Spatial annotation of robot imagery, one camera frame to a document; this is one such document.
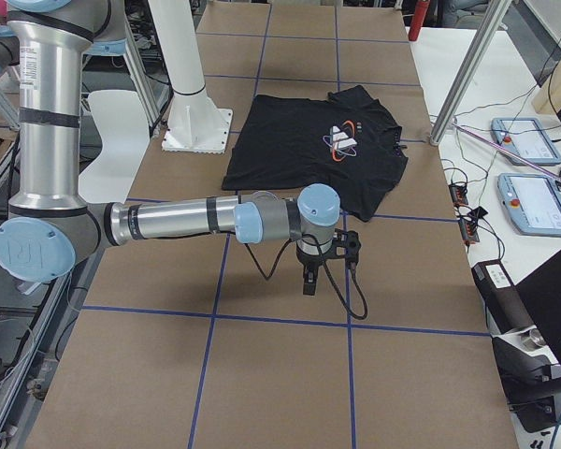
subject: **red cylinder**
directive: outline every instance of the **red cylinder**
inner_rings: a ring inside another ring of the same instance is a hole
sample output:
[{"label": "red cylinder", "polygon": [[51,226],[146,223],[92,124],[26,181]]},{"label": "red cylinder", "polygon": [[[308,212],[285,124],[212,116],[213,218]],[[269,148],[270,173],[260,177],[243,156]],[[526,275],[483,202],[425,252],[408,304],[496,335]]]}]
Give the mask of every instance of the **red cylinder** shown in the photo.
[{"label": "red cylinder", "polygon": [[420,29],[424,24],[424,19],[426,18],[426,12],[428,11],[428,5],[430,5],[430,0],[418,0],[415,5],[415,12],[413,13],[413,19],[410,25],[410,42],[415,42],[418,40],[420,35]]}]

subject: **label sticker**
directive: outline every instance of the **label sticker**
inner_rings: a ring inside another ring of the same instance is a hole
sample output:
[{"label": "label sticker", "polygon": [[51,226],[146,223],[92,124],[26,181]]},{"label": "label sticker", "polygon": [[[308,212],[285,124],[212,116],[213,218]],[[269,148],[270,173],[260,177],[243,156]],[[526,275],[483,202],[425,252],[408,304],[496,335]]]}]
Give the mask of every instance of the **label sticker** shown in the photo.
[{"label": "label sticker", "polygon": [[490,279],[493,280],[493,284],[496,288],[511,287],[511,282],[509,282],[509,279],[505,276],[503,268],[501,268],[500,265],[487,265],[486,271]]},{"label": "label sticker", "polygon": [[39,47],[21,47],[21,88],[39,89]]}]

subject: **black t-shirt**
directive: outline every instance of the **black t-shirt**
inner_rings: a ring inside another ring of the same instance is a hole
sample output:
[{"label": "black t-shirt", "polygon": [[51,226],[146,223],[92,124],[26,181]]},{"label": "black t-shirt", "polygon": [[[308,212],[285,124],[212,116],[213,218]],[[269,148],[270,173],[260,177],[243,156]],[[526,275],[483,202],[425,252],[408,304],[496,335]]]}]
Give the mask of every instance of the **black t-shirt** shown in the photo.
[{"label": "black t-shirt", "polygon": [[[333,126],[356,145],[333,152]],[[294,189],[321,182],[337,191],[344,210],[368,221],[405,170],[400,136],[401,126],[362,86],[328,94],[325,101],[257,95],[223,189]]]}]

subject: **table surface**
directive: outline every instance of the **table surface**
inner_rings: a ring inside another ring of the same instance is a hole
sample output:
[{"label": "table surface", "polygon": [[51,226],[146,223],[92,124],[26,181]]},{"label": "table surface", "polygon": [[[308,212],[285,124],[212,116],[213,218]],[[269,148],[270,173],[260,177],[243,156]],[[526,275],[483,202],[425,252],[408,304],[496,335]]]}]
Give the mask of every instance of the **table surface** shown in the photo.
[{"label": "table surface", "polygon": [[[303,297],[291,252],[264,282],[224,236],[108,250],[27,447],[517,447],[400,13],[214,2],[198,31],[209,96],[235,112],[227,152],[154,139],[129,201],[222,195],[255,94],[361,83],[410,158],[369,223],[342,217],[363,241],[369,318],[324,279]],[[267,264],[279,247],[254,251]]]},{"label": "table surface", "polygon": [[[473,37],[474,31],[471,30],[424,28],[419,40],[411,44],[420,82],[424,88],[424,99],[429,113],[433,114],[432,119],[439,114]],[[555,115],[540,115],[532,108],[532,98],[539,91],[538,87],[533,89],[534,86],[536,86],[536,82],[519,52],[513,46],[511,39],[506,32],[499,31],[484,55],[457,114],[470,111],[478,106],[495,103],[508,104],[477,109],[469,114],[459,115],[457,121],[459,124],[489,129],[493,118],[515,117],[519,114],[519,117],[539,118],[544,128],[560,125],[561,123]],[[492,140],[489,132],[474,132]],[[551,129],[547,133],[552,139],[561,138],[561,127]],[[468,174],[470,180],[484,178],[484,173],[468,161],[488,168],[495,151],[473,138],[462,133],[459,134],[461,149],[453,132],[447,134],[440,142],[439,149],[441,157],[444,158],[443,165],[452,167],[453,165],[449,161],[453,161],[456,167],[462,168]],[[555,145],[561,153],[561,142]],[[549,169],[553,173],[557,173],[558,168],[550,167]],[[532,168],[513,166],[503,156],[498,155],[492,168],[488,171],[484,194],[481,196],[483,182],[473,182],[468,186],[467,196],[472,207],[482,205],[488,210],[486,219],[505,243],[506,252],[503,265],[513,281],[518,283],[561,249],[561,238],[520,235],[514,229],[501,204],[496,188],[498,174],[535,173]],[[446,172],[447,180],[451,179],[451,173],[451,170]],[[463,178],[455,174],[455,179],[461,181]],[[479,234],[481,242],[472,245],[468,253],[471,267],[479,261],[495,259],[497,256],[495,238],[482,229],[479,230]],[[519,338],[515,335],[504,338],[515,346],[521,347]],[[553,353],[548,348],[531,354],[547,355],[553,363],[556,363]],[[514,418],[514,423],[520,447],[529,447],[533,441],[544,440],[539,432],[526,433],[517,418]],[[561,449],[561,431],[557,436],[556,447]]]}]

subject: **white table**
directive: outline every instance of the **white table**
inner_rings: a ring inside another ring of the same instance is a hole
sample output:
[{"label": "white table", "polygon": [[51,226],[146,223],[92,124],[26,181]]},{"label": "white table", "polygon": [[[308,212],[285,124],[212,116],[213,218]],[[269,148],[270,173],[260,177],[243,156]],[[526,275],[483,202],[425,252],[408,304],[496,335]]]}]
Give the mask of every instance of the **white table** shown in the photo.
[{"label": "white table", "polygon": [[[411,50],[418,69],[420,81],[424,88],[424,98],[428,112],[436,116],[453,84],[453,79],[474,37],[474,31],[457,29],[424,28],[417,42],[411,43]],[[507,103],[518,95],[527,93],[536,82],[519,52],[513,46],[509,36],[499,31],[485,54],[457,113],[474,109],[478,106]],[[495,117],[538,117],[545,128],[560,124],[554,115],[538,115],[532,108],[531,100],[538,92],[538,87],[526,97],[522,97],[508,105],[478,109],[470,114],[461,115],[459,124],[467,124],[481,129],[489,129],[490,122]],[[489,132],[478,132],[486,138],[492,139]],[[561,138],[561,127],[548,131],[552,139]],[[495,151],[479,141],[460,133],[463,154],[481,167],[488,168]],[[561,142],[556,143],[561,153]],[[453,161],[456,167],[464,170],[470,180],[481,179],[484,173],[466,162],[453,133],[448,134],[440,142],[442,158]],[[451,163],[445,161],[445,167]],[[558,173],[559,167],[552,167],[551,171]],[[510,164],[503,156],[498,155],[486,183],[485,192],[480,204],[488,210],[486,219],[494,227],[506,246],[503,265],[518,283],[534,269],[540,266],[553,254],[561,249],[560,238],[530,237],[517,233],[507,216],[496,189],[496,177],[500,173],[535,173],[528,167],[517,167]],[[447,180],[451,179],[453,171],[446,172]],[[463,176],[455,173],[454,179],[462,181]],[[468,199],[471,207],[479,205],[483,182],[473,182],[468,186]],[[489,233],[479,230],[480,243],[471,245],[468,259],[470,266],[482,260],[494,259],[497,256],[496,239]],[[554,361],[550,351],[543,351]],[[526,449],[534,440],[545,440],[543,449],[548,448],[550,437],[541,437],[539,433],[527,434],[519,421],[513,416],[513,423],[520,448]],[[557,435],[556,449],[561,449],[561,429]]]}]

